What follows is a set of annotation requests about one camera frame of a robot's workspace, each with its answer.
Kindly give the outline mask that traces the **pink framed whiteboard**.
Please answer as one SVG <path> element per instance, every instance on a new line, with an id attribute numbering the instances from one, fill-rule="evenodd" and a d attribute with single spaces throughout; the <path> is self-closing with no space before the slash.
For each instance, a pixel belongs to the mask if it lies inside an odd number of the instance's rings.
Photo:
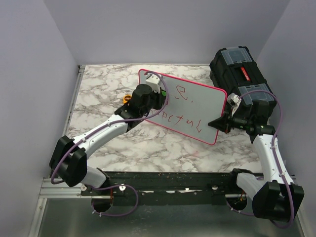
<path id="1" fill-rule="evenodd" d="M 219 88 L 160 74 L 168 89 L 168 103 L 148 122 L 167 128 L 208 145 L 217 141 L 218 130 L 208 123 L 219 118 L 227 93 Z"/>

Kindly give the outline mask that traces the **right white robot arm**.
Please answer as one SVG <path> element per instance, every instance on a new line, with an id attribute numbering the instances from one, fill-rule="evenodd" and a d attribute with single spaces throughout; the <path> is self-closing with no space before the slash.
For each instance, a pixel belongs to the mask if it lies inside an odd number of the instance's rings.
<path id="1" fill-rule="evenodd" d="M 260 159 L 262 181 L 249 170 L 235 168 L 229 173 L 228 190 L 234 194 L 244 191 L 252 201 L 255 217 L 290 224 L 303 200 L 304 190 L 287 173 L 278 150 L 276 130 L 267 124 L 270 106 L 274 105 L 275 101 L 254 100 L 243 114 L 241 99 L 233 95 L 227 99 L 223 115 L 208 126 L 224 133 L 234 128 L 244 130 Z"/>

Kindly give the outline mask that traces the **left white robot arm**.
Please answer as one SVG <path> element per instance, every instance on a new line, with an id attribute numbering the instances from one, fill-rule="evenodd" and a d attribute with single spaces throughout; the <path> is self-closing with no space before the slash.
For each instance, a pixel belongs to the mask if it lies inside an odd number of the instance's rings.
<path id="1" fill-rule="evenodd" d="M 131 99 L 116 109 L 105 122 L 80 136 L 61 137 L 55 147 L 49 166 L 52 170 L 51 183 L 58 184 L 55 177 L 69 187 L 77 184 L 90 186 L 99 194 L 109 191 L 108 177 L 100 168 L 88 166 L 88 158 L 112 139 L 123 135 L 142 121 L 163 111 L 169 97 L 167 86 L 159 86 L 158 91 L 147 84 L 139 84 Z"/>

